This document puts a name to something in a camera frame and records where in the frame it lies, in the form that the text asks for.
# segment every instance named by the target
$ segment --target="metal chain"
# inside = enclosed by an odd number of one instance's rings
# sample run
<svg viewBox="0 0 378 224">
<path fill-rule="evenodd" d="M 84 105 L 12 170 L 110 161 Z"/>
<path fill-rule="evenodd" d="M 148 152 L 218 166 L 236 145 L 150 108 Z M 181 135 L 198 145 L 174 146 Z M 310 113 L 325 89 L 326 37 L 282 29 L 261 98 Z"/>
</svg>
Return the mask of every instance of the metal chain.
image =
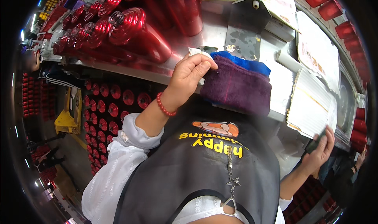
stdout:
<svg viewBox="0 0 378 224">
<path fill-rule="evenodd" d="M 228 156 L 228 174 L 230 176 L 230 182 L 233 180 L 233 150 L 232 146 L 227 147 L 227 156 Z M 231 185 L 231 198 L 234 198 L 234 186 Z"/>
</svg>

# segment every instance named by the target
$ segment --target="white sleeve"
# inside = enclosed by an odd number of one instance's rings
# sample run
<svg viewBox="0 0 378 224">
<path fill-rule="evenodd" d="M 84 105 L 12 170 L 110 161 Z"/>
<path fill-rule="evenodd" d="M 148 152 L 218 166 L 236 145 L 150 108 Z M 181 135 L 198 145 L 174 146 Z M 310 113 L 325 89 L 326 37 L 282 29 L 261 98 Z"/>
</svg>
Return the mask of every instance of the white sleeve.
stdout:
<svg viewBox="0 0 378 224">
<path fill-rule="evenodd" d="M 292 201 L 293 201 L 293 197 L 291 197 L 290 200 L 280 198 L 278 210 L 277 210 L 276 222 L 274 224 L 285 224 L 285 218 L 282 211 L 285 210 Z"/>
<path fill-rule="evenodd" d="M 108 163 L 87 185 L 82 197 L 82 211 L 93 224 L 113 223 L 122 190 L 134 169 L 147 159 L 149 149 L 159 145 L 164 130 L 156 137 L 148 137 L 135 126 L 138 113 L 124 118 L 118 137 L 109 144 Z"/>
</svg>

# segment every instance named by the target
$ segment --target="blue towel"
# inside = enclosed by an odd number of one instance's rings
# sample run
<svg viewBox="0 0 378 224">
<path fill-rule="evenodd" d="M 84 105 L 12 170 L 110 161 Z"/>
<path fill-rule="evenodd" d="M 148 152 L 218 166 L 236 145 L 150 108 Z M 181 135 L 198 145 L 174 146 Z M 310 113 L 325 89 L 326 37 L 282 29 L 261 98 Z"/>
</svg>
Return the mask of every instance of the blue towel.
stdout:
<svg viewBox="0 0 378 224">
<path fill-rule="evenodd" d="M 210 56 L 214 59 L 215 56 L 221 56 L 230 59 L 236 65 L 243 67 L 246 70 L 254 71 L 266 75 L 269 77 L 271 70 L 262 62 L 259 61 L 249 61 L 238 58 L 237 56 L 232 56 L 227 51 L 217 51 L 210 53 Z"/>
</svg>

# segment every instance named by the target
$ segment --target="yellow pallet jack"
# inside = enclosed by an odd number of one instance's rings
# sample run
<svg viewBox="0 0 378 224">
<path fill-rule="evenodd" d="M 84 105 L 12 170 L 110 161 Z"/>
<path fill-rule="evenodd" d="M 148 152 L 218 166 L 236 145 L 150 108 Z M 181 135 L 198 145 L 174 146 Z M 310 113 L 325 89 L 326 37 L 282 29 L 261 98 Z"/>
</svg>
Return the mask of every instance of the yellow pallet jack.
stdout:
<svg viewBox="0 0 378 224">
<path fill-rule="evenodd" d="M 64 98 L 64 109 L 54 122 L 55 131 L 80 134 L 81 124 L 81 89 L 67 87 Z"/>
</svg>

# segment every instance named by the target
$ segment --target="finger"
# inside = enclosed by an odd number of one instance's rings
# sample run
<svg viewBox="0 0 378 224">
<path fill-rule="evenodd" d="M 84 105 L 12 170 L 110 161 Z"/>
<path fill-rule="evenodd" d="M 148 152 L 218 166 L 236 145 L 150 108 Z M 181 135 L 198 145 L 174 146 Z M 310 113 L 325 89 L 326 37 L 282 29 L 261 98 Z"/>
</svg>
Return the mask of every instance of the finger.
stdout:
<svg viewBox="0 0 378 224">
<path fill-rule="evenodd" d="M 183 59 L 179 60 L 179 61 L 176 63 L 175 68 L 176 68 L 176 67 L 177 67 L 182 61 L 188 59 L 188 58 L 189 58 L 189 55 L 190 55 L 190 53 L 187 53 L 187 54 L 184 56 Z"/>
<path fill-rule="evenodd" d="M 204 62 L 204 61 L 210 62 L 211 69 L 214 69 L 214 70 L 218 69 L 218 66 L 213 59 L 199 53 L 194 54 L 193 56 L 189 56 L 186 60 L 182 61 L 180 66 L 189 67 L 190 70 L 193 70 L 197 65 L 199 65 L 201 62 Z"/>
<path fill-rule="evenodd" d="M 334 135 L 332 129 L 326 130 L 325 136 L 327 137 L 327 146 L 324 149 L 324 153 L 329 156 L 334 146 Z"/>
<path fill-rule="evenodd" d="M 324 152 L 326 145 L 327 145 L 327 136 L 322 136 L 320 138 L 318 146 L 316 147 L 316 150 L 320 152 Z"/>
<path fill-rule="evenodd" d="M 211 67 L 211 63 L 208 61 L 201 62 L 199 65 L 197 65 L 192 72 L 189 74 L 189 77 L 198 83 L 200 79 L 208 72 L 208 70 Z"/>
</svg>

